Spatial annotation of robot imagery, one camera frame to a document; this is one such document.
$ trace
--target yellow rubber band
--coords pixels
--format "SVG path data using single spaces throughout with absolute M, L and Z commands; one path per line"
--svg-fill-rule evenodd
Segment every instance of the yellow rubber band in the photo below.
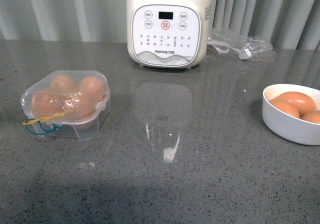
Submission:
M 66 112 L 63 112 L 63 113 L 59 113 L 59 114 L 55 114 L 55 115 L 52 115 L 52 116 L 45 116 L 45 117 L 41 117 L 41 118 L 38 118 L 38 119 L 34 119 L 34 120 L 30 120 L 28 122 L 23 122 L 22 124 L 25 126 L 25 125 L 31 125 L 33 123 L 37 123 L 37 122 L 40 122 L 40 121 L 46 121 L 46 120 L 51 120 L 53 118 L 58 118 L 58 117 L 61 117 L 63 116 L 64 114 L 66 114 Z

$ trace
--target white bowl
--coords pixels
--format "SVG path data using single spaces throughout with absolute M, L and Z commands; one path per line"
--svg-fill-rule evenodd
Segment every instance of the white bowl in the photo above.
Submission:
M 263 90 L 262 118 L 268 128 L 289 141 L 307 145 L 320 145 L 320 124 L 311 123 L 290 116 L 270 104 L 270 100 L 285 92 L 301 92 L 307 94 L 320 110 L 320 90 L 293 84 L 274 84 Z

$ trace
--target brown egg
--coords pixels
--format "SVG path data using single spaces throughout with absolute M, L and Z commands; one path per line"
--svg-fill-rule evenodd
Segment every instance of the brown egg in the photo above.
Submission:
M 63 112 L 57 103 L 57 95 L 51 92 L 49 88 L 41 88 L 32 95 L 30 106 L 34 117 L 50 117 Z
M 301 117 L 301 119 L 310 123 L 320 124 L 320 110 L 310 111 Z
M 308 95 L 298 91 L 287 91 L 276 97 L 290 102 L 298 110 L 300 117 L 316 110 L 315 101 Z
M 65 74 L 56 75 L 52 80 L 50 87 L 53 92 L 60 94 L 72 94 L 77 92 L 77 83 Z
M 85 124 L 80 124 L 80 125 L 73 125 L 75 129 L 77 130 L 87 130 L 89 128 L 91 128 L 96 122 L 96 119 L 89 121 Z
M 86 96 L 81 96 L 74 102 L 72 115 L 78 119 L 92 114 L 96 110 L 95 103 Z
M 107 87 L 98 77 L 89 75 L 82 79 L 79 89 L 83 96 L 89 97 L 93 102 L 98 103 L 107 93 Z
M 299 118 L 299 112 L 297 108 L 295 108 L 294 105 L 292 105 L 289 101 L 283 100 L 283 99 L 272 99 L 269 101 L 271 105 L 273 105 L 275 108 L 279 109 L 280 111 L 293 116 L 295 118 Z

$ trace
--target clear plastic bag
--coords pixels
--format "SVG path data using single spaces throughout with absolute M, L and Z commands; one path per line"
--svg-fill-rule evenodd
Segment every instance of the clear plastic bag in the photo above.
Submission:
M 207 46 L 222 56 L 240 60 L 274 62 L 277 58 L 270 41 L 260 36 L 241 36 L 229 28 L 211 27 Z

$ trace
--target white curtain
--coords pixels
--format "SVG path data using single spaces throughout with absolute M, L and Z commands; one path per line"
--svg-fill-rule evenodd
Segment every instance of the white curtain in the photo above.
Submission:
M 212 0 L 212 25 L 320 49 L 320 0 Z M 0 40 L 127 42 L 126 0 L 0 0 Z

